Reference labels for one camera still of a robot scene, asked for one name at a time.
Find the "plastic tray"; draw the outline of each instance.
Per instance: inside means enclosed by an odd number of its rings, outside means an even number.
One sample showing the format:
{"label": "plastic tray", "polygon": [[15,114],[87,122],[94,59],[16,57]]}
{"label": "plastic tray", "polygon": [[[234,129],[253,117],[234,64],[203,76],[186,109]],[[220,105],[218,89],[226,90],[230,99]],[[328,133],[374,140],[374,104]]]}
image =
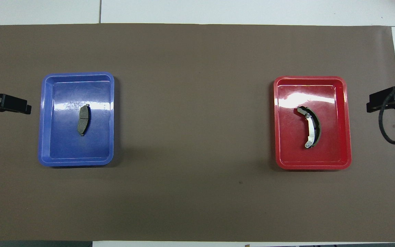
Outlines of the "plastic tray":
{"label": "plastic tray", "polygon": [[[79,111],[91,122],[77,132]],[[108,72],[50,74],[42,81],[38,158],[47,167],[101,166],[114,156],[114,77]]]}
{"label": "plastic tray", "polygon": [[[351,163],[347,85],[340,77],[279,77],[274,82],[275,148],[284,169],[337,170]],[[321,123],[321,137],[305,148],[307,121],[298,106],[312,109]]]}

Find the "brown mat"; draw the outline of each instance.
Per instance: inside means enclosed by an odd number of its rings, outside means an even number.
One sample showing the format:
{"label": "brown mat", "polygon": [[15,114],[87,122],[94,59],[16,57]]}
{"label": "brown mat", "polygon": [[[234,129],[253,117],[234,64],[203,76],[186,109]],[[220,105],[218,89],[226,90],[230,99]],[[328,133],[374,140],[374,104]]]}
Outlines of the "brown mat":
{"label": "brown mat", "polygon": [[[116,149],[104,168],[37,159],[42,78],[116,77]],[[268,88],[281,75],[348,84],[353,163],[276,167]],[[367,114],[395,85],[382,26],[0,26],[0,240],[395,241],[395,145]],[[395,111],[385,116],[395,138]]]}

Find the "blue tray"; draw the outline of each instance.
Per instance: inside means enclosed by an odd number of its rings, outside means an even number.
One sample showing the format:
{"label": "blue tray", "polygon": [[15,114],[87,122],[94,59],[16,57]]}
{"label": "blue tray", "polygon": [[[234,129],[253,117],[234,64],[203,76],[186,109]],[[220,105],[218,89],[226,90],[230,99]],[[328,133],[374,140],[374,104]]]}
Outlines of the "blue tray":
{"label": "blue tray", "polygon": [[[91,122],[77,131],[89,104]],[[47,167],[101,166],[114,156],[114,77],[108,72],[50,74],[42,81],[38,158]]]}

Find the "white table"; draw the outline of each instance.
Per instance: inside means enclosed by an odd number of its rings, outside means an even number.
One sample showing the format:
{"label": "white table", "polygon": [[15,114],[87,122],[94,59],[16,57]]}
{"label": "white table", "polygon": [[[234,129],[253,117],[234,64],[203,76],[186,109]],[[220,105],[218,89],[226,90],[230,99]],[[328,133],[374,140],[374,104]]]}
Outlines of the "white table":
{"label": "white table", "polygon": [[[392,27],[395,48],[395,0],[0,0],[0,25],[80,23],[386,25]],[[245,244],[254,247],[343,243],[94,242],[95,247]]]}

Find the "black cable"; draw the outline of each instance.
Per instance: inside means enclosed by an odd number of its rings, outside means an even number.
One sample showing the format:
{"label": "black cable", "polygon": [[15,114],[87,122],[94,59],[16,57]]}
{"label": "black cable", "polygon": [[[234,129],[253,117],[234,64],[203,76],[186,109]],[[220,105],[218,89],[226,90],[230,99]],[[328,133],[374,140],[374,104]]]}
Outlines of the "black cable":
{"label": "black cable", "polygon": [[386,105],[388,104],[389,100],[394,96],[394,94],[395,94],[395,89],[392,92],[390,92],[390,94],[388,94],[388,96],[385,98],[384,102],[382,103],[381,110],[379,111],[379,129],[381,130],[382,136],[387,140],[387,142],[391,144],[395,144],[395,141],[389,138],[389,136],[385,132],[383,117],[384,117],[384,111]]}

